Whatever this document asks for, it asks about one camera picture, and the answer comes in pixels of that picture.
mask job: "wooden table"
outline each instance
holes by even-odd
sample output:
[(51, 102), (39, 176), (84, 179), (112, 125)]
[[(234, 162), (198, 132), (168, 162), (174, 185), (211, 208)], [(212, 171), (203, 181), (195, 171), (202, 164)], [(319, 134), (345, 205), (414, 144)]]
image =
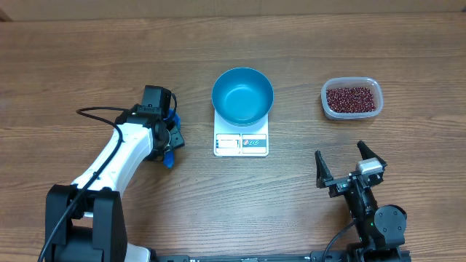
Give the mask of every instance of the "wooden table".
[[(129, 108), (145, 84), (177, 95), (186, 147), (172, 170), (144, 162), (131, 180), (133, 244), (165, 255), (322, 250), (350, 215), (315, 187), (314, 151), (341, 177), (362, 139), (389, 164), (379, 206), (408, 213), (403, 249), (416, 261), (466, 259), (463, 13), (0, 23), (0, 35), (0, 261), (37, 258), (48, 190), (108, 142), (108, 125), (74, 111)], [(264, 159), (213, 156), (210, 91), (238, 66), (274, 85)], [(327, 120), (320, 89), (339, 76), (379, 81), (380, 115)], [(354, 241), (351, 231), (334, 248)]]

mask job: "blue bowl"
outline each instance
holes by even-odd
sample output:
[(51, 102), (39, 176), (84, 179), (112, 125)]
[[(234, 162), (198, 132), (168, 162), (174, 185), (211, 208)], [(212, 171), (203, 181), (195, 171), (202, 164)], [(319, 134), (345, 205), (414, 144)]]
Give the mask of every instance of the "blue bowl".
[(255, 124), (269, 113), (273, 103), (272, 84), (256, 69), (230, 69), (213, 85), (213, 107), (230, 124)]

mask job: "red beans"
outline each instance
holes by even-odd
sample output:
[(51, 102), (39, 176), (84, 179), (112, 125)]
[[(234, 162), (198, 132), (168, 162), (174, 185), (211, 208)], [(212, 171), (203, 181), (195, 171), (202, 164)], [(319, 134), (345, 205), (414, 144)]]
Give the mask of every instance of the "red beans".
[(327, 90), (327, 103), (337, 113), (365, 113), (376, 110), (369, 88), (337, 88)]

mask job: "white scale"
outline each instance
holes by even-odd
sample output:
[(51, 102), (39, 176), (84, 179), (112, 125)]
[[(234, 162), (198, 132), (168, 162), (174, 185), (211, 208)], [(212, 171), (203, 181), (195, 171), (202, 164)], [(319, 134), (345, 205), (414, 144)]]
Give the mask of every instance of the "white scale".
[(269, 154), (269, 114), (259, 122), (238, 127), (215, 112), (213, 153), (216, 156), (267, 156)]

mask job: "cable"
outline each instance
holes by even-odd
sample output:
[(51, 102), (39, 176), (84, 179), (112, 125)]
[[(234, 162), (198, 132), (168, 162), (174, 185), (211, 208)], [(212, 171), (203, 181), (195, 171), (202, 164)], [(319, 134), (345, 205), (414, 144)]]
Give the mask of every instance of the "cable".
[(44, 246), (42, 247), (42, 250), (41, 250), (41, 254), (39, 256), (39, 259), (37, 260), (37, 262), (42, 262), (44, 260), (44, 257), (45, 257), (45, 252), (47, 251), (47, 248), (50, 246), (50, 244), (52, 243), (52, 239), (53, 237), (57, 234), (58, 232), (58, 228), (60, 227), (60, 225), (64, 222), (65, 219), (68, 219), (68, 216), (70, 213), (72, 213), (74, 211), (74, 208), (76, 208), (76, 203), (82, 198), (82, 196), (84, 196), (84, 193), (86, 192), (86, 190), (90, 187), (90, 185), (92, 185), (92, 183), (94, 183), (94, 181), (98, 178), (98, 176), (102, 173), (102, 171), (105, 169), (105, 167), (107, 166), (107, 164), (109, 164), (109, 162), (111, 161), (111, 159), (115, 156), (115, 154), (118, 152), (118, 149), (119, 147), (121, 146), (122, 142), (123, 142), (123, 133), (122, 131), (120, 130), (120, 128), (113, 122), (107, 120), (107, 119), (104, 119), (104, 118), (101, 118), (101, 117), (98, 117), (98, 116), (93, 116), (91, 114), (86, 114), (84, 113), (84, 111), (91, 111), (91, 110), (115, 110), (115, 111), (126, 111), (127, 109), (125, 108), (114, 108), (114, 107), (100, 107), (100, 106), (96, 106), (96, 107), (90, 107), (90, 108), (81, 108), (81, 109), (78, 109), (76, 110), (76, 112), (82, 116), (86, 116), (86, 117), (89, 117), (91, 119), (95, 119), (95, 120), (98, 120), (98, 121), (102, 121), (106, 124), (110, 124), (112, 127), (114, 127), (116, 129), (116, 131), (118, 132), (118, 142), (116, 143), (116, 146), (114, 148), (114, 150), (110, 153), (110, 155), (108, 156), (108, 158), (105, 160), (105, 162), (99, 167), (99, 169), (97, 171), (95, 171), (93, 174), (92, 174), (92, 177), (91, 179), (89, 179), (89, 181), (81, 188), (81, 190), (79, 190), (78, 194), (74, 197), (73, 201), (71, 201), (70, 205), (66, 208), (65, 212), (63, 213), (63, 215), (61, 216), (60, 220), (57, 222), (57, 225), (55, 226), (55, 228), (52, 230), (52, 233), (50, 234), (50, 237), (49, 239), (45, 242)]
[(176, 106), (178, 105), (178, 103), (176, 102), (176, 96), (175, 94), (172, 93), (172, 97), (173, 97), (173, 101), (175, 101), (175, 105), (173, 106), (173, 112), (172, 114), (165, 120), (165, 123), (169, 124), (170, 122), (172, 122), (173, 118), (175, 118), (175, 115), (176, 115)]
[(351, 222), (347, 226), (345, 226), (338, 234), (336, 234), (333, 239), (328, 243), (327, 247), (325, 248), (325, 251), (323, 252), (322, 255), (322, 262), (325, 262), (325, 258), (327, 258), (327, 253), (328, 250), (330, 250), (330, 247), (334, 244), (334, 242), (341, 237), (344, 233), (348, 231), (348, 229), (352, 228), (356, 224), (356, 221)]

